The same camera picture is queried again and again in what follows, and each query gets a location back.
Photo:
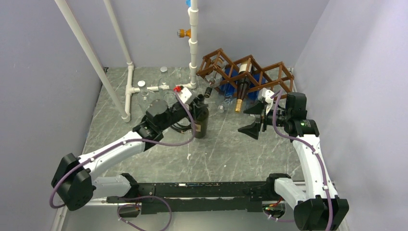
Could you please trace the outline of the dark green wine bottle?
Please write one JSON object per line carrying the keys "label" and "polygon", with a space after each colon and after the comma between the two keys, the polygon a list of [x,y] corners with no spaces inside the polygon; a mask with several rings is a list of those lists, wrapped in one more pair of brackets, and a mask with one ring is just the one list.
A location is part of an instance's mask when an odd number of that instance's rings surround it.
{"label": "dark green wine bottle", "polygon": [[196,139],[202,139],[206,136],[208,119],[209,119],[209,110],[207,107],[202,107],[193,111],[194,121],[191,124],[191,127],[195,129],[194,137]]}

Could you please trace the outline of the clear glass bottle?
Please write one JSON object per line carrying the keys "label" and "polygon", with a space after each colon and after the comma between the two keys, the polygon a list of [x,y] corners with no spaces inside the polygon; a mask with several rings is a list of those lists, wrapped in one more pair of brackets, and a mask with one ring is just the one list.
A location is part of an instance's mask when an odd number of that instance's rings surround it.
{"label": "clear glass bottle", "polygon": [[146,112],[146,110],[150,107],[150,105],[159,99],[158,95],[149,90],[146,86],[146,82],[144,80],[140,80],[137,82],[139,87],[139,93],[137,94],[138,104],[142,110],[142,112]]}
{"label": "clear glass bottle", "polygon": [[165,66],[160,68],[160,74],[157,84],[160,96],[167,103],[174,103],[177,100],[173,90],[176,87],[175,79],[171,76],[168,68]]}

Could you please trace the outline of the brown gold-capped wine bottle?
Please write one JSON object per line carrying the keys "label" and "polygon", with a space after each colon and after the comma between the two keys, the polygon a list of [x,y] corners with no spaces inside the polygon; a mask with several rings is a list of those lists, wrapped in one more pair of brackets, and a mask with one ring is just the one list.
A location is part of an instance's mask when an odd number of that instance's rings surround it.
{"label": "brown gold-capped wine bottle", "polygon": [[[247,71],[249,72],[249,74],[251,74],[253,71],[252,64],[250,61],[245,61],[241,63],[238,74],[240,75],[242,73],[246,73]],[[239,79],[237,82],[237,95],[236,95],[237,101],[235,106],[235,112],[237,113],[239,113],[242,109],[242,103],[245,98],[245,95],[248,92],[250,84],[251,81],[247,77],[247,74],[245,74],[244,77]]]}

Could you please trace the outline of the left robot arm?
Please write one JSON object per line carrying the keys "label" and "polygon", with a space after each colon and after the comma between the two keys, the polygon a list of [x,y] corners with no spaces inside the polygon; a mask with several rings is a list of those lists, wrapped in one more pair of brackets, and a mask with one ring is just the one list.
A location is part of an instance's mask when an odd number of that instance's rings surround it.
{"label": "left robot arm", "polygon": [[49,206],[53,209],[66,206],[70,211],[80,209],[102,192],[96,179],[110,167],[155,145],[177,147],[192,142],[193,137],[178,143],[161,141],[163,131],[171,125],[184,118],[194,121],[207,109],[202,94],[194,96],[187,91],[177,92],[175,96],[178,101],[171,107],[163,100],[154,101],[141,122],[111,144],[88,154],[69,153],[62,157],[51,181]]}

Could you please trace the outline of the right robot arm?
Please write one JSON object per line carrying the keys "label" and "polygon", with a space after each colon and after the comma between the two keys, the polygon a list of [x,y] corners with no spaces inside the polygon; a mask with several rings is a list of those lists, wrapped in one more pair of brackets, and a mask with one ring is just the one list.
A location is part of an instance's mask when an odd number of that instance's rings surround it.
{"label": "right robot arm", "polygon": [[324,163],[320,148],[319,129],[307,119],[306,95],[290,92],[285,108],[279,110],[282,91],[274,93],[263,88],[257,103],[244,111],[256,115],[255,121],[238,131],[253,139],[272,126],[283,138],[289,139],[296,150],[304,176],[302,190],[288,174],[270,174],[265,186],[271,200],[282,199],[293,209],[293,220],[301,231],[335,231],[347,212],[349,203],[339,197]]}

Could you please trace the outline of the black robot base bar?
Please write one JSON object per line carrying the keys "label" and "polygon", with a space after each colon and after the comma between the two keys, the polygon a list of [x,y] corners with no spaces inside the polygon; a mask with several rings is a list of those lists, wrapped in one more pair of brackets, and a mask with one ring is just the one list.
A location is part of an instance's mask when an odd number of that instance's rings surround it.
{"label": "black robot base bar", "polygon": [[109,196],[111,204],[136,204],[140,213],[235,211],[262,212],[280,199],[266,181],[139,183],[123,197]]}

